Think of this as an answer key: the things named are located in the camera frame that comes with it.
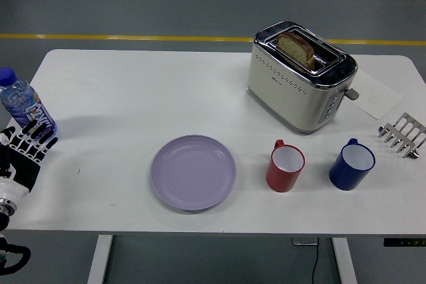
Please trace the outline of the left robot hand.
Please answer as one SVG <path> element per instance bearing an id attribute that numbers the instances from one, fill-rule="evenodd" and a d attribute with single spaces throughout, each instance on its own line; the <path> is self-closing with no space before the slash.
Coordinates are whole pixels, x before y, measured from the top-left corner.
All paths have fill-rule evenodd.
<path id="1" fill-rule="evenodd" d="M 16 204 L 31 192 L 47 152 L 57 143 L 54 130 L 36 120 L 21 131 L 1 131 L 1 200 Z"/>

